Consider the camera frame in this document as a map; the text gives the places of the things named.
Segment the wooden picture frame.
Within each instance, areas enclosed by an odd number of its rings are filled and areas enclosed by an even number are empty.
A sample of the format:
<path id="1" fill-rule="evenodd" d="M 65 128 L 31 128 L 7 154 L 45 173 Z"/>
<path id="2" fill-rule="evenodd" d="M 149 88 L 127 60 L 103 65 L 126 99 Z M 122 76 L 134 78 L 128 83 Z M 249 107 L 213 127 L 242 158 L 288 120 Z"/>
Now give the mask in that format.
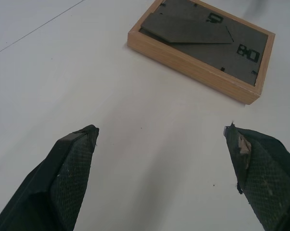
<path id="1" fill-rule="evenodd" d="M 275 34 L 200 0 L 155 0 L 127 45 L 239 102 L 262 94 Z"/>

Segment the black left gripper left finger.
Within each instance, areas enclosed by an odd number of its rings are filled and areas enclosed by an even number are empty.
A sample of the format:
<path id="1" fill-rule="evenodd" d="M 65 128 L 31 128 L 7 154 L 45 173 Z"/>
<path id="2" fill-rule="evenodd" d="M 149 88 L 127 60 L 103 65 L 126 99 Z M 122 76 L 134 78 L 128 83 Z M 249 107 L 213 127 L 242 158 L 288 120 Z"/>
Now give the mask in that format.
<path id="1" fill-rule="evenodd" d="M 74 231 L 98 135 L 88 125 L 57 140 L 0 213 L 0 231 Z"/>

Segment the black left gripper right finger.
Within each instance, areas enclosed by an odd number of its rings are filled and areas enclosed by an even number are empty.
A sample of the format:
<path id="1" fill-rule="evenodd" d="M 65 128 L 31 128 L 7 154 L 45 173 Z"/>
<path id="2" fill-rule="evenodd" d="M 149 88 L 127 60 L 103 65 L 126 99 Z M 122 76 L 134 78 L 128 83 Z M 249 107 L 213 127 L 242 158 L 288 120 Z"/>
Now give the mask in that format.
<path id="1" fill-rule="evenodd" d="M 290 231 L 290 153 L 278 139 L 234 124 L 224 136 L 237 178 L 265 231 Z"/>

